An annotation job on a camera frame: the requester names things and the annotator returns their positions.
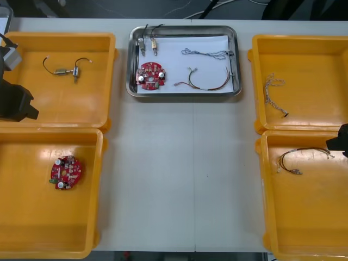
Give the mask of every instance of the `yellow plastic tray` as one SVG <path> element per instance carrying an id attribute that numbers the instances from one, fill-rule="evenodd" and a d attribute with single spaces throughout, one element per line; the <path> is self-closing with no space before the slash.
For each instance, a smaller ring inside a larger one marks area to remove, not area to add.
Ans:
<path id="1" fill-rule="evenodd" d="M 37 120 L 0 122 L 0 127 L 70 127 L 99 128 L 106 131 L 110 92 L 113 77 L 115 36 L 110 33 L 26 33 L 6 35 L 18 44 L 22 56 L 19 66 L 5 72 L 4 79 L 20 84 L 34 96 L 31 104 L 39 110 Z M 75 84 L 73 76 L 55 76 L 51 71 L 73 69 L 78 62 L 80 78 Z"/>
<path id="2" fill-rule="evenodd" d="M 98 129 L 0 129 L 0 258 L 84 258 L 96 245 L 103 134 Z M 84 166 L 71 190 L 48 182 L 59 156 Z"/>
<path id="3" fill-rule="evenodd" d="M 338 131 L 348 122 L 348 37 L 256 35 L 252 62 L 255 129 Z M 284 79 L 270 86 L 271 99 L 289 115 L 265 105 L 269 74 Z"/>
<path id="4" fill-rule="evenodd" d="M 264 244 L 278 260 L 346 260 L 348 258 L 348 159 L 318 151 L 288 154 L 285 164 L 303 175 L 281 169 L 277 160 L 294 148 L 326 147 L 335 132 L 266 131 L 256 142 L 264 192 Z"/>

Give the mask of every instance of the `white paper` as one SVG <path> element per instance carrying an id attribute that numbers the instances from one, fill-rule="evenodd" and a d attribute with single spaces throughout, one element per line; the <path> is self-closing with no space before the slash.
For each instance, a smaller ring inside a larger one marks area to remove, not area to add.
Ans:
<path id="1" fill-rule="evenodd" d="M 228 37 L 211 36 L 211 37 L 181 37 L 181 38 L 156 38 L 157 56 L 154 55 L 151 41 L 145 39 L 146 56 L 143 57 L 139 53 L 139 68 L 142 64 L 148 62 L 159 63 L 166 71 L 166 82 L 160 86 L 158 90 L 148 91 L 138 85 L 139 94 L 170 94 L 170 93 L 225 93 L 233 92 L 233 84 L 229 82 L 217 91 L 195 90 L 192 87 L 181 84 L 174 86 L 174 83 L 187 82 L 189 77 L 189 67 L 198 70 L 192 74 L 192 83 L 203 89 L 212 89 L 221 86 L 228 73 L 231 73 L 231 62 L 226 56 L 225 60 L 218 60 L 213 57 L 181 53 L 182 50 L 188 48 L 192 51 L 202 53 L 214 53 L 219 51 L 228 51 Z"/>

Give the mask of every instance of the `wire harness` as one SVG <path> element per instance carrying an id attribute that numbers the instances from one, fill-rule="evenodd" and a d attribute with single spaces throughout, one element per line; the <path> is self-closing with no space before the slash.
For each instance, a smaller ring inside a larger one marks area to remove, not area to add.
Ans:
<path id="1" fill-rule="evenodd" d="M 280 110 L 284 114 L 284 117 L 286 117 L 289 115 L 289 113 L 286 110 L 279 107 L 274 101 L 271 100 L 270 95 L 269 95 L 269 90 L 268 90 L 269 86 L 283 86 L 283 85 L 285 85 L 285 81 L 282 79 L 274 78 L 274 73 L 271 73 L 270 75 L 268 75 L 268 77 L 266 79 L 266 85 L 265 85 L 265 92 L 266 92 L 265 104 L 269 103 L 277 110 Z"/>
<path id="2" fill-rule="evenodd" d="M 331 152 L 325 148 L 318 148 L 318 147 L 310 147 L 310 148 L 296 148 L 294 150 L 291 150 L 291 151 L 288 151 L 284 154 L 282 154 L 279 159 L 278 159 L 278 170 L 277 172 L 279 173 L 281 171 L 281 168 L 292 173 L 292 174 L 296 174 L 296 175 L 302 175 L 303 172 L 300 171 L 299 169 L 291 169 L 289 170 L 285 164 L 284 164 L 284 157 L 289 154 L 289 153 L 293 153 L 293 152 L 296 152 L 296 151 L 307 151 L 307 150 L 316 150 L 316 151 L 319 151 L 319 152 L 322 152 L 324 154 L 327 155 L 327 159 L 329 159 L 329 157 L 331 158 L 334 158 L 335 156 L 331 154 Z"/>
<path id="3" fill-rule="evenodd" d="M 186 82 L 178 82 L 178 83 L 174 83 L 174 86 L 178 86 L 180 84 L 186 84 L 190 87 L 192 87 L 193 89 L 196 89 L 196 90 L 203 90 L 203 91 L 217 91 L 217 90 L 220 90 L 222 89 L 229 81 L 229 79 L 231 78 L 231 73 L 228 71 L 227 67 L 226 67 L 226 72 L 227 72 L 227 78 L 225 80 L 225 82 L 220 85 L 219 87 L 216 87 L 216 88 L 212 88 L 212 89 L 205 89 L 205 88 L 202 88 L 202 87 L 198 87 L 196 85 L 194 85 L 191 81 L 191 76 L 194 72 L 196 72 L 198 69 L 197 68 L 194 68 L 193 70 L 191 68 L 189 68 L 190 70 L 190 73 L 189 73 L 189 82 L 186 83 Z"/>
<path id="4" fill-rule="evenodd" d="M 200 55 L 205 55 L 205 56 L 210 56 L 213 57 L 217 60 L 226 60 L 226 57 L 229 55 L 228 51 L 218 51 L 215 53 L 201 53 L 199 51 L 191 51 L 188 48 L 185 48 L 184 50 L 181 51 L 182 54 L 200 54 Z"/>

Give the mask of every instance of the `copper wire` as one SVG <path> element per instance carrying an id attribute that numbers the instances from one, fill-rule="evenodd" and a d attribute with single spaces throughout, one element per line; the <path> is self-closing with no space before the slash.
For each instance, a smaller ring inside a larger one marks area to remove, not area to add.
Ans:
<path id="1" fill-rule="evenodd" d="M 229 79 L 231 78 L 231 74 L 230 74 L 230 72 L 228 71 L 228 69 L 227 69 L 227 67 L 226 67 L 227 78 L 226 78 L 225 82 L 224 82 L 221 86 L 216 87 L 216 88 L 212 88 L 212 89 L 202 89 L 202 88 L 200 88 L 200 87 L 198 87 L 198 86 L 195 86 L 195 85 L 192 83 L 192 81 L 191 81 L 191 76 L 192 76 L 192 74 L 193 74 L 195 71 L 197 71 L 198 69 L 197 69 L 197 68 L 194 68 L 194 69 L 192 70 L 191 68 L 189 68 L 189 70 L 190 70 L 189 82 L 188 82 L 188 83 L 186 83 L 186 82 L 174 83 L 174 86 L 178 86 L 178 85 L 180 85 L 180 84 L 186 84 L 186 85 L 188 85 L 188 86 L 190 86 L 190 87 L 192 87 L 193 89 L 196 89 L 196 90 L 217 91 L 217 90 L 222 89 L 222 88 L 228 83 Z"/>

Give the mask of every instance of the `red circuit board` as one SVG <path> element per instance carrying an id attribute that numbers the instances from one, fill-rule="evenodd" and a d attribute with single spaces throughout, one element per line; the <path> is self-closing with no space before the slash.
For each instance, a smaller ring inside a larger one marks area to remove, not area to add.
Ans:
<path id="1" fill-rule="evenodd" d="M 160 78 L 159 73 L 163 73 L 164 77 Z M 139 81 L 139 77 L 143 76 L 144 80 Z M 141 85 L 144 90 L 153 91 L 159 89 L 165 83 L 165 70 L 158 63 L 144 63 L 141 68 L 136 71 L 136 84 Z"/>
<path id="2" fill-rule="evenodd" d="M 71 189 L 80 180 L 81 174 L 81 162 L 74 156 L 63 156 L 55 161 L 49 182 L 55 184 L 55 189 Z"/>

